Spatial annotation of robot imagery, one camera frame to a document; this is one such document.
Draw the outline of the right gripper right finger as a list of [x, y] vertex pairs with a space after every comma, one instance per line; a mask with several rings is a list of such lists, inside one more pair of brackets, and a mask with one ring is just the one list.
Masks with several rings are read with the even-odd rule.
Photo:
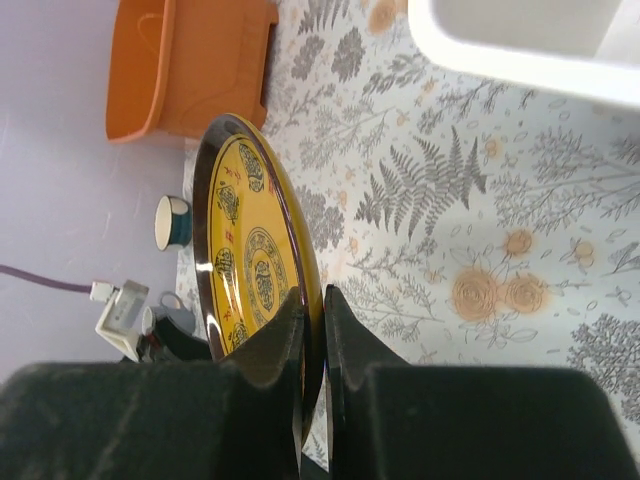
[[635, 479], [606, 394], [571, 369], [416, 366], [324, 299], [335, 479]]

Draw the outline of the yellow brown patterned plate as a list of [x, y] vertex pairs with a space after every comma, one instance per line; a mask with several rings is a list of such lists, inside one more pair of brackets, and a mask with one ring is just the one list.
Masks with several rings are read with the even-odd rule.
[[216, 117], [196, 156], [192, 246], [200, 309], [214, 359], [276, 315], [290, 290], [302, 304], [302, 434], [322, 384], [322, 286], [309, 227], [274, 150], [248, 120]]

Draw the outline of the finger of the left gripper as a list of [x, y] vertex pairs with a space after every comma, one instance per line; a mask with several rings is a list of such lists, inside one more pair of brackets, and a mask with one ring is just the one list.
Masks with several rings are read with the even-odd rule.
[[153, 320], [139, 338], [139, 361], [193, 362], [213, 359], [209, 344], [185, 333], [168, 317]]

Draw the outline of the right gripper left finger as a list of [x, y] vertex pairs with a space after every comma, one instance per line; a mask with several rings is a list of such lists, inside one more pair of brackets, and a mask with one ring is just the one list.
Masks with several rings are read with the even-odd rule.
[[5, 479], [296, 479], [297, 289], [225, 359], [39, 363], [1, 390]]

